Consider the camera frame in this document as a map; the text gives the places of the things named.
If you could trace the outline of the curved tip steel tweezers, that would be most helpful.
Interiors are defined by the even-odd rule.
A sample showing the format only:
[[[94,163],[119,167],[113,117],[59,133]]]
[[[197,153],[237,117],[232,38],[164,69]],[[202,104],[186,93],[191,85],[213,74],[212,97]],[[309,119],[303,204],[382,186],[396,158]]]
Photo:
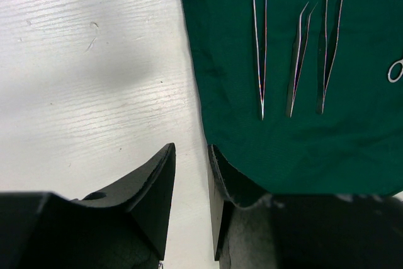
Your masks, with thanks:
[[[287,89],[287,106],[286,106],[287,117],[292,117],[293,114],[295,98],[297,95],[298,82],[300,79],[302,66],[304,64],[304,58],[308,44],[311,16],[316,6],[317,4],[314,5],[314,7],[309,11],[306,19],[304,19],[304,14],[306,13],[307,8],[309,7],[309,2],[307,2],[298,16],[297,30],[292,48],[290,74],[288,78],[289,82]]]

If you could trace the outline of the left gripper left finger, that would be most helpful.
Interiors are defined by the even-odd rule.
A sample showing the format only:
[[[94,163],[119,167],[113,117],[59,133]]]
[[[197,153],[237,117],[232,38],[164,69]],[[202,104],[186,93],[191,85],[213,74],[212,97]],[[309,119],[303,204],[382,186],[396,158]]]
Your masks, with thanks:
[[[164,259],[176,151],[85,198],[1,194],[2,268],[157,268]]]

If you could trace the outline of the steel surgical scissors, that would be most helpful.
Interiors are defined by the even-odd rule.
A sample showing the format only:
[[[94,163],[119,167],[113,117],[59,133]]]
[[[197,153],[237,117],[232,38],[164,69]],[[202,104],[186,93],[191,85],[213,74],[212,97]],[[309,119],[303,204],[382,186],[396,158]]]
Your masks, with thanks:
[[[387,71],[387,80],[389,83],[396,83],[402,79],[403,59],[399,59],[391,64]]]

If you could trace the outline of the dark green surgical cloth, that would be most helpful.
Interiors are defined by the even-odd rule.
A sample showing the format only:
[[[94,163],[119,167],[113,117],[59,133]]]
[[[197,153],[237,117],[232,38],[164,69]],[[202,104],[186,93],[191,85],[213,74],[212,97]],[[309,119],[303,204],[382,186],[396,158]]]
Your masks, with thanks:
[[[265,190],[402,191],[402,0],[182,0],[208,144]]]

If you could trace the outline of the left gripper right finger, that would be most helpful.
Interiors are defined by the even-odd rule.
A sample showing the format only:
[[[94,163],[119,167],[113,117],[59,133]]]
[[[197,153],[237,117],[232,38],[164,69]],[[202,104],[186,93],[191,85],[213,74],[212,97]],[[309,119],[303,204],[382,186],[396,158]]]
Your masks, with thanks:
[[[208,147],[221,268],[401,268],[402,202],[365,194],[272,194]]]

